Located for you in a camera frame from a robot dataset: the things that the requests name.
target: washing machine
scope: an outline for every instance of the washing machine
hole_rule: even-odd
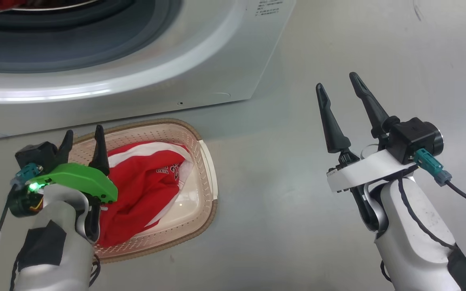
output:
[[[39,2],[0,13],[0,137],[249,99],[295,4]]]

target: black tape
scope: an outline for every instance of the black tape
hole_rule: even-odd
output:
[[[461,291],[466,291],[466,257],[458,247],[453,250],[448,257],[447,269],[455,282],[460,286]]]
[[[18,271],[37,265],[59,266],[65,241],[66,232],[52,220],[46,227],[28,230],[24,245],[17,255]]]

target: teal connector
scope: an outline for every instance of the teal connector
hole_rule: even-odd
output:
[[[434,158],[426,149],[419,149],[413,157],[415,163],[434,177],[440,186],[444,186],[452,179],[452,175],[443,169],[443,165]]]

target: plastic basket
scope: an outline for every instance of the plastic basket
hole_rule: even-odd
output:
[[[70,162],[89,163],[96,144],[93,136],[94,133],[75,139]],[[192,155],[194,168],[176,202],[156,226],[114,247],[95,245],[95,252],[102,263],[168,249],[207,229],[217,209],[217,178],[208,148],[191,125],[172,118],[138,122],[106,129],[105,138],[108,151],[141,141],[182,144]]]

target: orange wire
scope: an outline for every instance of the orange wire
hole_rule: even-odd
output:
[[[42,205],[42,200],[43,199],[44,199],[44,196],[40,199],[39,204],[37,204],[37,206],[35,206],[35,207],[30,207],[30,210],[38,211],[39,207]]]

